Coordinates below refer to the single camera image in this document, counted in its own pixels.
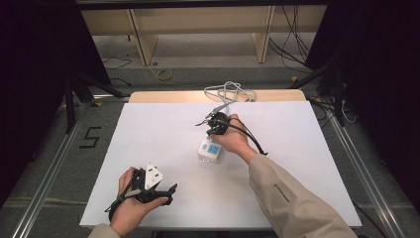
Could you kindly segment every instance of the hand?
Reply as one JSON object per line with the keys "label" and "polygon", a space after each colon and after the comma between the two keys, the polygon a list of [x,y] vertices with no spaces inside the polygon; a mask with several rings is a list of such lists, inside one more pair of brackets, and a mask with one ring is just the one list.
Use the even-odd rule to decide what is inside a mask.
{"label": "hand", "polygon": [[[129,168],[120,177],[118,194],[124,191],[133,173],[134,168]],[[136,229],[150,211],[163,205],[165,202],[167,202],[167,197],[159,197],[148,203],[141,203],[133,197],[127,198],[115,210],[110,226],[120,237],[124,237],[130,231]]]}
{"label": "hand", "polygon": [[[246,130],[237,114],[230,115],[229,119],[231,119],[230,124]],[[240,156],[247,164],[257,154],[256,150],[248,143],[248,136],[233,127],[229,127],[224,135],[211,135],[211,138],[228,152]]]}

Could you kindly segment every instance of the metal rail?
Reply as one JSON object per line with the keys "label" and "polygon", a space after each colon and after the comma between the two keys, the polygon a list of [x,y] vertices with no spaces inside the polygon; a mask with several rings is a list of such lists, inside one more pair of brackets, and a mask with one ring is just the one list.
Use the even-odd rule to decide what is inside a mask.
{"label": "metal rail", "polygon": [[55,181],[59,169],[61,168],[62,162],[65,160],[70,146],[74,141],[75,135],[77,134],[80,126],[80,122],[83,120],[89,107],[90,103],[82,103],[80,105],[72,130],[65,135],[64,140],[62,141],[57,153],[52,160],[52,164],[50,165],[46,175],[43,178],[43,181],[40,184],[40,187],[38,188],[25,213],[18,222],[18,225],[13,234],[13,238],[28,237],[37,219],[37,216],[43,207],[44,201],[49,194],[51,187],[53,186],[53,182]]}
{"label": "metal rail", "polygon": [[367,192],[367,195],[373,207],[375,208],[387,234],[389,237],[405,238],[406,235],[404,230],[397,221],[385,197],[382,195],[378,186],[374,182],[373,177],[371,176],[367,166],[364,163],[364,160],[353,144],[353,141],[347,133],[346,128],[341,127],[335,118],[332,120],[332,125],[337,135],[339,136],[340,141],[342,142],[346,153],[349,156],[350,161],[352,162],[353,167],[355,168],[355,171],[358,174],[359,179],[361,180],[362,185],[364,186],[365,191]]}

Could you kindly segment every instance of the small white box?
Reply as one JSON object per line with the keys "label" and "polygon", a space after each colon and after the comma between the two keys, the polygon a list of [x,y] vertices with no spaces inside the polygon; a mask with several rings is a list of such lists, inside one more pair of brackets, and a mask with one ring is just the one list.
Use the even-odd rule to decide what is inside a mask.
{"label": "small white box", "polygon": [[221,151],[222,146],[205,134],[200,147],[198,147],[198,157],[206,163],[215,163]]}

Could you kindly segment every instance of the white paper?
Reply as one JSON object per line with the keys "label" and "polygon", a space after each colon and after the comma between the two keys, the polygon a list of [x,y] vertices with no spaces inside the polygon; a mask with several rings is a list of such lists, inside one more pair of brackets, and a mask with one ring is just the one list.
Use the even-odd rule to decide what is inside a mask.
{"label": "white paper", "polygon": [[[128,167],[152,163],[164,175],[157,190],[178,183],[173,202],[146,216],[152,229],[266,229],[248,166],[222,151],[216,164],[204,163],[197,149],[207,125],[194,126],[219,103],[132,103],[122,111],[80,225],[109,223],[104,210],[117,195],[118,179]],[[234,103],[268,157],[334,207],[349,226],[362,226],[310,104]]]}

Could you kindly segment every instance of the beige sleeve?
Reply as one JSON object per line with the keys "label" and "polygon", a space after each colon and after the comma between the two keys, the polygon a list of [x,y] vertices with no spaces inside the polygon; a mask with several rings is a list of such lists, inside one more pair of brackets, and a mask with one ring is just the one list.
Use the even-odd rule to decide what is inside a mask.
{"label": "beige sleeve", "polygon": [[95,226],[88,238],[120,238],[111,226],[106,224],[99,224]]}
{"label": "beige sleeve", "polygon": [[356,237],[334,208],[266,156],[251,159],[250,186],[279,237]]}

